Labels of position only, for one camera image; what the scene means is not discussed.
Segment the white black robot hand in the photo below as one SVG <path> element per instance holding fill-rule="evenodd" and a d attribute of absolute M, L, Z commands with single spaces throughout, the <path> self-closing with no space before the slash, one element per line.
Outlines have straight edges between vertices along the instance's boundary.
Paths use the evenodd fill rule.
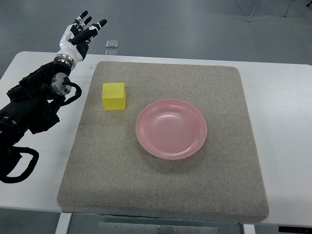
<path fill-rule="evenodd" d="M 92 17 L 88 11 L 80 14 L 72 24 L 68 25 L 59 42 L 59 51 L 56 60 L 64 61 L 70 69 L 83 61 L 89 50 L 89 44 L 107 23 L 106 19 L 88 25 Z"/>

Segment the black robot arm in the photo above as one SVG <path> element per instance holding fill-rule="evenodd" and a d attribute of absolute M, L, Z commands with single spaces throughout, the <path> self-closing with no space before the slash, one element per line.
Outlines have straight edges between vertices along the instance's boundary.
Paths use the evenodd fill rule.
<path fill-rule="evenodd" d="M 33 172 L 39 153 L 16 143 L 27 131 L 49 130 L 59 122 L 58 110 L 81 96 L 81 88 L 69 80 L 75 65 L 70 56 L 57 55 L 7 92 L 10 102 L 0 111 L 1 182 L 19 183 Z"/>

